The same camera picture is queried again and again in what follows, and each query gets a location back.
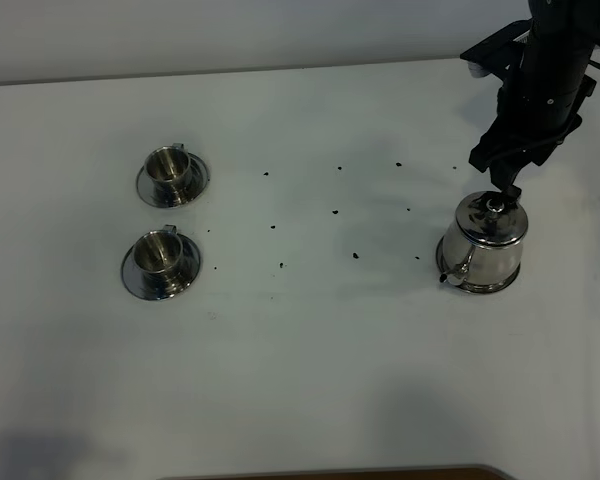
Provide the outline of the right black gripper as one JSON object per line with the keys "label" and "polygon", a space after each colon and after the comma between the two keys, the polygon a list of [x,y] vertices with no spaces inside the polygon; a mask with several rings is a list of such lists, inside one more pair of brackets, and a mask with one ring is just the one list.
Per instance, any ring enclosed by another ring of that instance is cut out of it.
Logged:
{"label": "right black gripper", "polygon": [[[529,32],[527,42],[512,39]],[[586,69],[595,47],[593,17],[515,21],[465,50],[460,58],[489,68],[502,81],[496,119],[471,150],[469,164],[489,170],[491,183],[518,199],[518,175],[542,166],[580,127],[578,110],[595,82]]]}

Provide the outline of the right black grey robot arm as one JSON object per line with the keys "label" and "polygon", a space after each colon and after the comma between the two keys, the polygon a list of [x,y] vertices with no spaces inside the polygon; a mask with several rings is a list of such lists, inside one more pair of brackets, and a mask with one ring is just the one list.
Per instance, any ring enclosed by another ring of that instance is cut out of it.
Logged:
{"label": "right black grey robot arm", "polygon": [[461,59],[502,85],[496,118],[471,150],[470,164],[513,201],[529,164],[543,165],[582,123],[579,110],[596,82],[587,76],[600,48],[600,1],[532,1],[515,21],[467,49]]}

